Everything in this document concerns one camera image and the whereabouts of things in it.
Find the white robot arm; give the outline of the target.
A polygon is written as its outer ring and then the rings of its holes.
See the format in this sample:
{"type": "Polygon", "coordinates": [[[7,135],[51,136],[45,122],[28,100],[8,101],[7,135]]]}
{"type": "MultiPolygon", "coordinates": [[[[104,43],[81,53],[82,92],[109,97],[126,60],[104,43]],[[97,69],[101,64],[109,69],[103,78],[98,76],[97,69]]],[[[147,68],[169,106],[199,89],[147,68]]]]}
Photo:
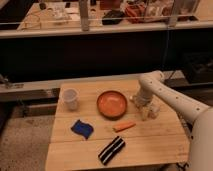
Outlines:
{"type": "Polygon", "coordinates": [[[144,106],[157,96],[181,114],[193,126],[188,171],[213,171],[213,106],[169,88],[164,80],[164,73],[159,70],[140,74],[136,104],[144,106]]]}

